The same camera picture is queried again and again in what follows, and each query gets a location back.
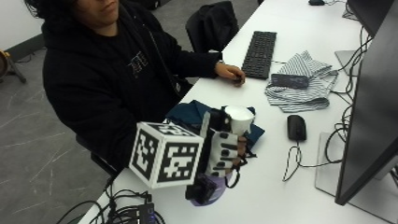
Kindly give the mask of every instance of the hand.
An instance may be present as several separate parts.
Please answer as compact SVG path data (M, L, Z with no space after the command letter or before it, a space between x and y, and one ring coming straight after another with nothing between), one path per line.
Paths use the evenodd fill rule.
M226 77L234 81L234 85L239 87L244 83L246 75L243 71L239 70L238 67L224 64L216 63L215 64L215 74L220 77Z

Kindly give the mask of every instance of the striped shirt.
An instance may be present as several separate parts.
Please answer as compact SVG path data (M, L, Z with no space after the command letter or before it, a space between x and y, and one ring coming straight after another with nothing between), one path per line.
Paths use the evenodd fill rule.
M307 51L295 54L276 72L284 75L306 76L310 80L307 89L274 87L271 80L264 89L270 105L276 105L284 113L323 109L328 106L327 95L336 76L330 76L331 65L318 62Z

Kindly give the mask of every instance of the white desk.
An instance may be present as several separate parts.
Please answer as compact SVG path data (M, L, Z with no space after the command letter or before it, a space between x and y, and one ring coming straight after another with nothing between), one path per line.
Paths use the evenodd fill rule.
M240 66L252 31L276 32L274 60L286 62L295 53L307 50L312 58L339 68L334 52L356 49L360 25L342 18L344 4L310 7L307 0L266 0L223 51L228 64ZM274 63L271 73L280 65ZM346 75L340 74L336 89L346 86ZM183 102L198 100L211 107L244 105L255 108L255 125L264 134L259 138L254 153L256 159L240 169L240 179L234 189L226 189L219 200L203 207L195 207L183 199L184 187L150 190L155 210L167 224L194 223L385 223L377 217L351 205L339 206L334 198L314 187L314 168L299 168L287 183L282 182L287 151L294 142L287 139L286 118L278 107L270 106L263 94L266 81L247 78L236 89L222 79L202 78ZM330 96L330 107L299 115L307 123L307 141L300 143L304 164L316 163L318 138L320 132L330 133L347 104ZM114 181L114 192L119 189L145 191L141 180L123 170ZM106 204L106 197L98 200ZM119 200L119 206L129 205ZM87 223L97 214L91 207L79 223Z

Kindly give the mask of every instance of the mouse cable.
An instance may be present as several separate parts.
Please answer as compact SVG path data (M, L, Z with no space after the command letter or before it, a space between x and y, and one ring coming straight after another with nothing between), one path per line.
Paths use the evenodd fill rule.
M335 163L339 163L342 160L335 160L335 161L331 161L330 160L330 157L328 157L328 144L330 144L330 141L331 141L331 138L332 136L340 131L343 130L343 128L339 128L336 130L332 131L331 135L328 136L328 139L326 141L326 144L324 144L324 158L327 160L327 162L324 163L320 163L320 164L316 164L316 165L302 165L300 164L300 161L302 161L302 152L300 152L300 149L299 149L299 144L298 144L298 141L296 141L296 145L294 147L290 147L288 149L288 155L287 155L287 164L286 164L286 170L284 170L284 175L283 175L283 178L282 178L282 181L286 182L294 175L298 167L303 167L303 168L312 168L312 167L318 167L318 166L324 166L324 165L328 165L328 164L335 164ZM294 171L291 172L291 174L288 175L288 177L286 178L286 174L287 174L287 170L288 170L288 160L290 160L290 154L291 154L291 151L292 149L296 149L296 153L295 153L295 163L296 163L296 166L294 168Z

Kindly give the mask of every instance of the black computer mouse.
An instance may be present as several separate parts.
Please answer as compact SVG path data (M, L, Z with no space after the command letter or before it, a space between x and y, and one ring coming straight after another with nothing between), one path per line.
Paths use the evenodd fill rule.
M307 139L306 121L298 115L287 117L287 136L295 141Z

